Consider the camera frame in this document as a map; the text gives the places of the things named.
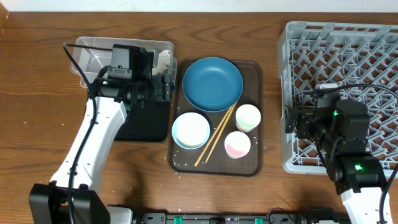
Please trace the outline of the light blue small bowl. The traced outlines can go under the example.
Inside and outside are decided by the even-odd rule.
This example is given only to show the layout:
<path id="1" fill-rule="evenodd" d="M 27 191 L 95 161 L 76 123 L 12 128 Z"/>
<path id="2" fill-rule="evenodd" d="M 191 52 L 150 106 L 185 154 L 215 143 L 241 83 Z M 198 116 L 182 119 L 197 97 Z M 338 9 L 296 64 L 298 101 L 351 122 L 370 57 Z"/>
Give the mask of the light blue small bowl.
<path id="1" fill-rule="evenodd" d="M 184 149 L 197 149 L 209 139 L 210 124 L 199 113 L 181 114 L 172 125 L 172 137 L 175 143 Z"/>

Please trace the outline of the white cup green inside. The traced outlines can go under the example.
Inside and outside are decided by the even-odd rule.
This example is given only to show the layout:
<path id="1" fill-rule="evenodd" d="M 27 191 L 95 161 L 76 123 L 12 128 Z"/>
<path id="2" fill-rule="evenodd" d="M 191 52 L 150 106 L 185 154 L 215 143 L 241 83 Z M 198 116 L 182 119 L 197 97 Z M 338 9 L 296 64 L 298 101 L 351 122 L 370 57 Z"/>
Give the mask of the white cup green inside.
<path id="1" fill-rule="evenodd" d="M 245 104 L 236 110 L 235 118 L 237 128 L 248 133 L 260 124 L 261 112 L 254 105 Z"/>

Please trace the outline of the white cup pink inside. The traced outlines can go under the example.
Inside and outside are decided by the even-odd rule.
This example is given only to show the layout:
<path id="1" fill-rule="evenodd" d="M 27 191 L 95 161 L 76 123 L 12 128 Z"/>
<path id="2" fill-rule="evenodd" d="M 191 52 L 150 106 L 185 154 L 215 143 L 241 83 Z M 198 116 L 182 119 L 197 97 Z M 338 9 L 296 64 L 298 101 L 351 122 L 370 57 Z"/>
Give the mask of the white cup pink inside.
<path id="1" fill-rule="evenodd" d="M 230 158 L 239 159 L 250 151 L 251 141 L 246 133 L 234 131 L 225 138 L 224 148 Z"/>

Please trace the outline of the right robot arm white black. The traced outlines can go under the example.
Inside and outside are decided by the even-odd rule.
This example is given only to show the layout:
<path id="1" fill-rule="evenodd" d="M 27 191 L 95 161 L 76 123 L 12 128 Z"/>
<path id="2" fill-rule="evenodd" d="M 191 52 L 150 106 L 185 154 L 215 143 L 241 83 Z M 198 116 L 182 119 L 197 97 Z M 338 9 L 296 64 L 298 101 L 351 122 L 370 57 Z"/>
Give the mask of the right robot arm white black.
<path id="1" fill-rule="evenodd" d="M 318 100 L 314 109 L 285 110 L 285 132 L 315 141 L 318 155 L 351 223 L 392 223 L 387 179 L 366 150 L 368 108 L 354 100 Z"/>

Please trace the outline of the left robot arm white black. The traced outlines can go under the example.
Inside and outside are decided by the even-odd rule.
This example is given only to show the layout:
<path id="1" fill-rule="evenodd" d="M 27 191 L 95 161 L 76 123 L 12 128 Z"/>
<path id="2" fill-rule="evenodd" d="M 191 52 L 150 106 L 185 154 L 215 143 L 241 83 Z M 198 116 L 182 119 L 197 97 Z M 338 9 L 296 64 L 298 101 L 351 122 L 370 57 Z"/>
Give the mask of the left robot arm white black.
<path id="1" fill-rule="evenodd" d="M 34 184 L 29 205 L 34 223 L 137 223 L 131 208 L 105 205 L 99 185 L 112 143 L 133 105 L 171 100 L 168 77 L 153 75 L 158 53 L 133 45 L 109 49 L 111 64 L 91 82 L 71 62 L 87 87 L 88 101 L 77 136 L 48 184 Z"/>

